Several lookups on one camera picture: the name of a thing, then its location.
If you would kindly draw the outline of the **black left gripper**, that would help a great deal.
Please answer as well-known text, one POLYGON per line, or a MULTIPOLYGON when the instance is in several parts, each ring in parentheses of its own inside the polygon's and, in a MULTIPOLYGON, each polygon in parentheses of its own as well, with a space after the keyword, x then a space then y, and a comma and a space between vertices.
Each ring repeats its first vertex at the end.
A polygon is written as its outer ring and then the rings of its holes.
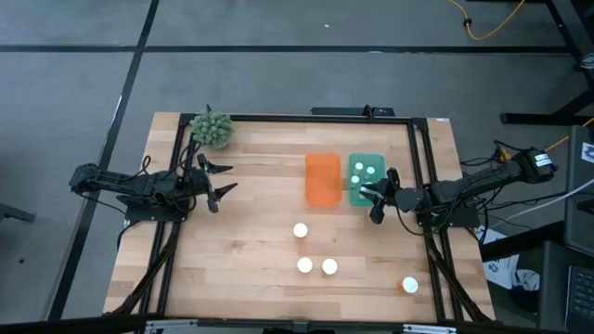
POLYGON ((204 154, 197 156, 199 168, 192 167, 189 172, 190 190, 193 196, 206 195, 210 212, 218 212, 218 200, 235 188, 238 183, 229 184, 214 189, 211 176, 227 172, 233 169, 232 166, 216 165, 207 160, 204 154))

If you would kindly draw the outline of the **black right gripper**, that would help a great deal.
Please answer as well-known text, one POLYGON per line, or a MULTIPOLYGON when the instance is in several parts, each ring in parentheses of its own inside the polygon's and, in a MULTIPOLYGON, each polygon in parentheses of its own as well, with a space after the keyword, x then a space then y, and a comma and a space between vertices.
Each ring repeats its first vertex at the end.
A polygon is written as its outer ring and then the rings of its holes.
POLYGON ((395 168, 390 168, 385 178, 368 185, 367 188, 361 187, 361 190, 367 192, 360 192, 360 198, 368 199, 373 204, 370 219, 376 225, 382 223, 385 216, 383 209, 386 206, 394 207, 398 211, 410 212, 415 211, 424 200, 421 189, 401 187, 399 173, 395 168))

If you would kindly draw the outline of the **green translucent plastic bin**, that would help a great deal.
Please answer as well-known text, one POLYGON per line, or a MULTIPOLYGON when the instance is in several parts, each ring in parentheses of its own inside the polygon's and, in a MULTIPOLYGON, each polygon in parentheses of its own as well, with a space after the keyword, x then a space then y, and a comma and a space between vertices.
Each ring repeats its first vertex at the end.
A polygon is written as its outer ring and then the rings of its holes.
POLYGON ((352 153, 348 161, 348 181, 349 181, 349 202, 353 207, 371 207, 372 203, 368 199, 361 199, 359 196, 362 185, 366 182, 376 183, 385 176, 385 159, 380 154, 352 153), (357 162, 363 163, 363 169, 355 169, 357 162), (374 174, 367 173, 367 167, 375 168, 374 174), (352 175, 358 175, 360 182, 353 185, 350 182, 352 175))

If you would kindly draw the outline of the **orange translucent plastic bin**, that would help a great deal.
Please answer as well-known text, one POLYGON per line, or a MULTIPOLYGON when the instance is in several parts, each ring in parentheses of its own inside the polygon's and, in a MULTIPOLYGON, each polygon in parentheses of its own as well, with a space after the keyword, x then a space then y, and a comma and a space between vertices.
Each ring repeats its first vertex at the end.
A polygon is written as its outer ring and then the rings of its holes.
POLYGON ((309 206, 332 208, 342 201, 341 159, 336 154, 305 156, 305 201, 309 206))

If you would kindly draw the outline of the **green potted artificial plant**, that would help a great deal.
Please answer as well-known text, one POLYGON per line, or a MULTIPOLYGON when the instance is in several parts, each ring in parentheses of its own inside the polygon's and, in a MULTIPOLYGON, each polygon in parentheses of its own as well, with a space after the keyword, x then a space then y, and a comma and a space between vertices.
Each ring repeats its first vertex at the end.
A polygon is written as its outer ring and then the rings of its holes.
POLYGON ((203 146, 224 148, 234 134, 231 117, 219 111, 196 115, 190 122, 192 138, 203 146))

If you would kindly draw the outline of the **black box behind table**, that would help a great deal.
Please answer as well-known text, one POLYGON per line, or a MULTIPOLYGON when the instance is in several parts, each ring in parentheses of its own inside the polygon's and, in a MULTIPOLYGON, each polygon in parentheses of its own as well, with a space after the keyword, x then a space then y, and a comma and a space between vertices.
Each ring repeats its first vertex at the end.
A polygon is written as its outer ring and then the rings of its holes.
POLYGON ((311 108, 313 115, 338 115, 338 116, 365 116, 365 117, 394 117, 393 108, 385 107, 371 107, 366 105, 364 107, 313 107, 311 108))

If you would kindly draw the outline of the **white printed paper bag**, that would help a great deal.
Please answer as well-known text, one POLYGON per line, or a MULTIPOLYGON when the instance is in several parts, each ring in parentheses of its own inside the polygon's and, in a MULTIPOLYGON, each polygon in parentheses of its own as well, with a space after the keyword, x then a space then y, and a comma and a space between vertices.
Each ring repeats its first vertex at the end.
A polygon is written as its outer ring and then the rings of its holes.
POLYGON ((504 289, 511 289, 512 275, 517 269, 518 262, 518 254, 494 261, 483 262, 486 279, 504 289))

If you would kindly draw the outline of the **black chair foot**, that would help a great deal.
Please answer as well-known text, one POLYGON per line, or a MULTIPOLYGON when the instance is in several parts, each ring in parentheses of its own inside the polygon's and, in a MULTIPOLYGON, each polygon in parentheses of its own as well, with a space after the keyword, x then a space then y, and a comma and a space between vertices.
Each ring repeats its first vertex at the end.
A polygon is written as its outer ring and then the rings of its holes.
POLYGON ((4 219, 16 219, 25 223, 32 223, 35 219, 35 214, 0 203, 0 222, 4 219))

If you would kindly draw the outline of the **black computer keyboard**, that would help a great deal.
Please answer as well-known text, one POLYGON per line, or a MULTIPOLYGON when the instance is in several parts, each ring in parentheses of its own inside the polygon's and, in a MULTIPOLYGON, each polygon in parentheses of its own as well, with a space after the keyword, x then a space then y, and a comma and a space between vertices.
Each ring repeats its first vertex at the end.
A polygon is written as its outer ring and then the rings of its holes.
POLYGON ((569 269, 565 326, 571 334, 594 334, 594 270, 569 269))

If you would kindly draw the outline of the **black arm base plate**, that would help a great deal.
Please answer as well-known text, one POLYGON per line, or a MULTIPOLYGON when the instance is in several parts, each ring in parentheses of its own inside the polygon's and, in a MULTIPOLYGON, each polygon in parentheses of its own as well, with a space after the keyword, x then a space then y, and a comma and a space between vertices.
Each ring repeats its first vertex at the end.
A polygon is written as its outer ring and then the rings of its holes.
POLYGON ((161 205, 149 199, 120 195, 117 197, 126 206, 125 218, 130 221, 183 221, 187 218, 185 212, 179 211, 174 205, 161 205))
POLYGON ((477 209, 475 207, 467 207, 465 204, 458 206, 449 215, 446 212, 432 212, 420 217, 420 225, 427 225, 437 229, 443 227, 475 228, 479 224, 477 209))

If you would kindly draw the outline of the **black aluminium table frame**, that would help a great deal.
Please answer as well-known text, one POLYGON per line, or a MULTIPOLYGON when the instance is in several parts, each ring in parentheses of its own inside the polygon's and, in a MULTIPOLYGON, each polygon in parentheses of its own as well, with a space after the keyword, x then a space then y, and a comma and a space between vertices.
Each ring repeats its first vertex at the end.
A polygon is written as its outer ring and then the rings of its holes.
POLYGON ((433 322, 467 319, 437 277, 413 214, 388 211, 375 225, 363 208, 342 199, 333 208, 305 201, 310 153, 377 153, 405 186, 461 175, 447 119, 238 115, 228 147, 207 156, 233 169, 213 179, 233 183, 218 213, 199 203, 181 224, 171 268, 161 271, 144 303, 170 317, 433 322), (293 227, 308 227, 296 238, 293 227), (308 257, 310 273, 297 269, 308 257), (325 275, 331 258, 338 271, 325 275), (406 276, 419 289, 397 288, 406 276))

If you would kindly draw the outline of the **black desk leg frame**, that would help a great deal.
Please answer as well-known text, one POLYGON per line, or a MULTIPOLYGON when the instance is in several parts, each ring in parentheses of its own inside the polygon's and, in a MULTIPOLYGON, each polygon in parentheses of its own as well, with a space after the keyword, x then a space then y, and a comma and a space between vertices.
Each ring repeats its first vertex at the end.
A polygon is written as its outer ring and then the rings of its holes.
POLYGON ((500 113, 499 119, 506 124, 548 125, 548 126, 589 126, 594 124, 594 116, 580 116, 578 112, 594 104, 594 76, 580 65, 582 54, 574 38, 562 19, 559 9, 553 0, 545 0, 553 21, 562 36, 569 55, 575 61, 575 68, 584 76, 588 88, 580 95, 567 102, 558 110, 547 113, 500 113))

